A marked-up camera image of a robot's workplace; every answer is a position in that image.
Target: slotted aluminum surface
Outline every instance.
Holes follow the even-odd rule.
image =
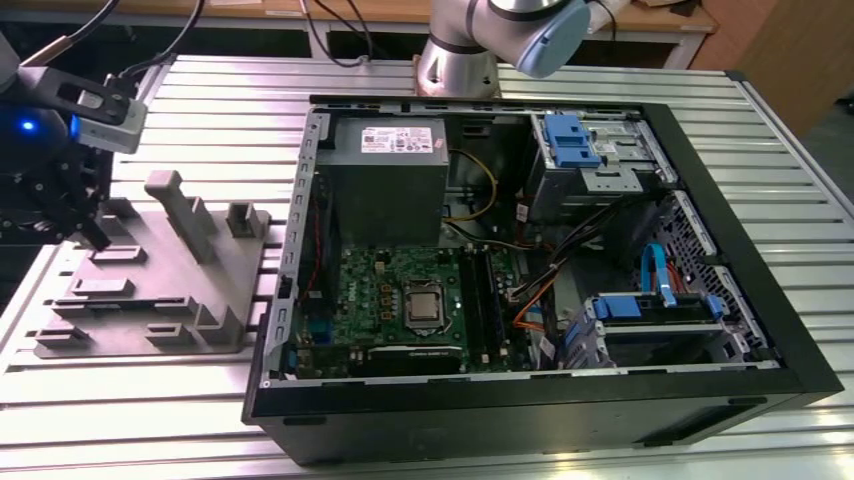
[[[408,62],[344,70],[295,59],[181,57],[149,75],[143,147],[119,156],[113,195],[151,204],[151,169],[176,168],[208,209],[248,200],[282,221],[288,211],[308,95],[411,95]],[[45,248],[0,321],[0,472],[63,478],[846,478],[854,466],[854,228],[745,87],[718,72],[566,68],[547,80],[500,72],[507,98],[663,102],[682,122],[735,213],[849,391],[777,413],[685,448],[460,459],[304,470],[259,429],[240,423],[254,337],[235,355],[40,360],[19,318],[43,291]],[[268,238],[259,297],[275,286],[283,227]],[[256,304],[254,322],[262,313]]]

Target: yellow wire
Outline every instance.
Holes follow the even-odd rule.
[[[498,180],[495,179],[495,175],[492,175],[492,172],[486,167],[483,162],[471,153],[466,152],[464,150],[458,150],[458,149],[454,149],[454,148],[448,149],[448,152],[459,153],[468,160],[475,162],[478,164],[478,166],[480,167],[480,169],[483,170],[483,173],[486,173],[486,176],[490,177],[490,183],[492,184],[492,196],[490,197],[490,203],[486,204],[486,207],[483,207],[479,211],[476,211],[471,215],[466,215],[464,217],[446,217],[446,218],[443,218],[443,220],[446,222],[464,222],[466,220],[474,220],[475,218],[478,218],[480,215],[483,215],[490,210],[490,208],[492,208],[492,205],[495,205],[495,200],[498,198]]]

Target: power supply label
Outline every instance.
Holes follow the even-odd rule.
[[[432,132],[418,127],[362,130],[362,153],[432,153]]]

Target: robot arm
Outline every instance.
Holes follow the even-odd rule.
[[[0,244],[79,236],[105,248],[95,220],[109,196],[112,152],[136,151],[144,105],[64,72],[20,66],[0,35],[0,106]]]
[[[418,65],[423,95],[490,97],[496,56],[535,78],[566,64],[590,25],[584,0],[443,0],[432,3]]]

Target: motherboard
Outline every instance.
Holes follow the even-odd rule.
[[[500,302],[516,283],[503,249],[344,249],[335,314],[308,322],[303,377],[506,371],[512,347]],[[386,357],[380,371],[359,369]]]

